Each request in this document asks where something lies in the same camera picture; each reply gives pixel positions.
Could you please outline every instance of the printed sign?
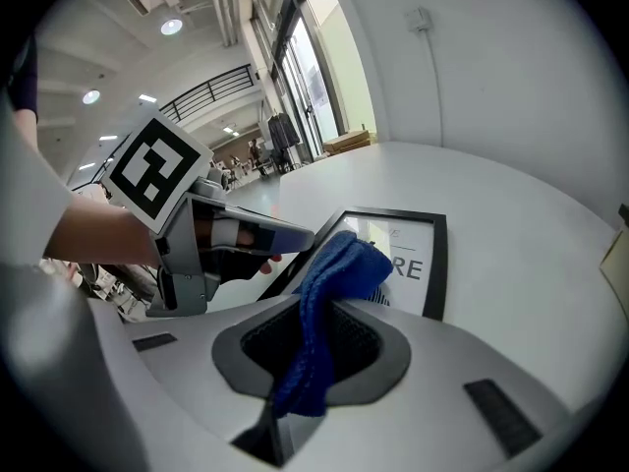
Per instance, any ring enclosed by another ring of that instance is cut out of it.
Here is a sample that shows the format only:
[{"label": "printed sign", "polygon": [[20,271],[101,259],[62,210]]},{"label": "printed sign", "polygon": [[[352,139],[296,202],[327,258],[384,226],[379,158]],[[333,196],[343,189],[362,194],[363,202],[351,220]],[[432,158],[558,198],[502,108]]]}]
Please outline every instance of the printed sign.
[{"label": "printed sign", "polygon": [[150,230],[159,233],[171,210],[199,176],[213,152],[160,113],[135,132],[102,183]]},{"label": "printed sign", "polygon": [[[371,297],[384,306],[391,306],[416,315],[424,311],[432,266],[434,227],[428,222],[400,220],[396,218],[369,217],[346,214],[330,230],[323,246],[338,231],[354,231],[359,239],[373,243],[393,263],[393,272]],[[291,280],[282,292],[291,293],[302,281],[310,260]]]}]

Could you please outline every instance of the hand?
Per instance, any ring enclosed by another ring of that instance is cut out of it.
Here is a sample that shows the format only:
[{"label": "hand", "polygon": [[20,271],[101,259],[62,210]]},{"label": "hand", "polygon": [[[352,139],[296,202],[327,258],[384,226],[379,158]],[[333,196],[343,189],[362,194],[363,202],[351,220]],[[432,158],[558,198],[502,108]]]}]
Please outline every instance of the hand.
[{"label": "hand", "polygon": [[[197,236],[197,245],[199,247],[207,247],[211,246],[211,232],[212,232],[212,221],[205,219],[195,219],[195,235]],[[238,237],[236,239],[236,243],[238,245],[252,245],[255,241],[254,235],[246,230],[241,229],[238,232]],[[276,255],[271,256],[270,259],[275,263],[279,263],[282,260],[282,256]],[[271,274],[273,271],[271,264],[264,263],[259,272],[262,274]]]}]

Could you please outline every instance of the white sleeve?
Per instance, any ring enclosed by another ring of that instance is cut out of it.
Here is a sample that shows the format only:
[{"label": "white sleeve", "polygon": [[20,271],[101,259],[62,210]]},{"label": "white sleeve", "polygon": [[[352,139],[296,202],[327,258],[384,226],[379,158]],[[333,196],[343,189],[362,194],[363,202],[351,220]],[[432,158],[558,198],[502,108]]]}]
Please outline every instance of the white sleeve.
[{"label": "white sleeve", "polygon": [[72,193],[19,133],[0,96],[0,263],[36,265]]}]

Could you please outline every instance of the cardboard box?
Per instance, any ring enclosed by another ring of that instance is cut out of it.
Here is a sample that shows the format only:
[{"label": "cardboard box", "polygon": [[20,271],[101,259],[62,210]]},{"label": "cardboard box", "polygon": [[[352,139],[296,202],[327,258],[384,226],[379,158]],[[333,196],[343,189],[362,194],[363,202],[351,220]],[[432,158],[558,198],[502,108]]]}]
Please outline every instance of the cardboard box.
[{"label": "cardboard box", "polygon": [[623,227],[600,263],[600,271],[613,289],[629,320],[629,228]]},{"label": "cardboard box", "polygon": [[348,152],[350,150],[354,150],[354,148],[368,147],[371,143],[372,142],[370,142],[369,140],[363,140],[362,142],[357,142],[355,144],[351,144],[350,146],[340,148],[338,150],[338,153]]},{"label": "cardboard box", "polygon": [[338,150],[343,147],[347,147],[358,142],[369,141],[370,132],[369,131],[351,131],[350,133],[346,133],[334,140],[330,140],[329,142],[325,142],[323,144],[323,150],[326,150],[330,153],[336,153]]}]

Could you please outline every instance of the ceiling light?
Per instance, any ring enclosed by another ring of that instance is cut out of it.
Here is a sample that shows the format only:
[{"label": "ceiling light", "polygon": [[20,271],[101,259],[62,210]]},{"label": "ceiling light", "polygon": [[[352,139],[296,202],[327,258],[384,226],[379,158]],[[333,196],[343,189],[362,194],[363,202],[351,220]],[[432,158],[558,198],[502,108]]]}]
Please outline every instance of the ceiling light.
[{"label": "ceiling light", "polygon": [[92,105],[93,103],[97,102],[99,98],[100,98],[100,91],[96,89],[92,89],[83,97],[83,103],[85,105]]},{"label": "ceiling light", "polygon": [[161,26],[161,32],[165,35],[174,35],[183,25],[181,20],[169,20]]}]

